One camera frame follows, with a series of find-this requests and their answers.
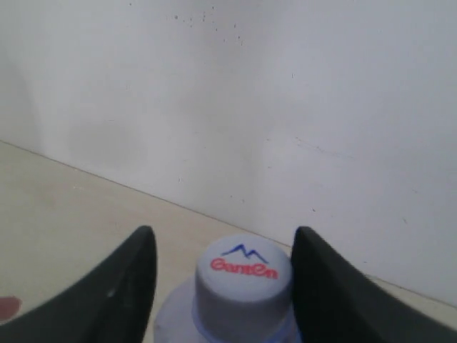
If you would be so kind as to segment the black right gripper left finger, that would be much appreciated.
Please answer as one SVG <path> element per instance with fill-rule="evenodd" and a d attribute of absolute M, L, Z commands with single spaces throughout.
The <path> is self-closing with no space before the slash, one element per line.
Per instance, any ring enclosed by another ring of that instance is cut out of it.
<path fill-rule="evenodd" d="M 156 280 L 156 237 L 141 226 L 77 283 L 3 324 L 1 341 L 142 342 Z"/>

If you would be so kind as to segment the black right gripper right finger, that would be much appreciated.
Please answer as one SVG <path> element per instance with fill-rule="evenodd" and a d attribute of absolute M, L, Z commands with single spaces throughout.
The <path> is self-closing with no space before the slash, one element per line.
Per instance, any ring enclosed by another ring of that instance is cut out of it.
<path fill-rule="evenodd" d="M 294 235 L 293 311 L 303 342 L 456 342 L 456 331 L 385 292 L 310 227 Z"/>

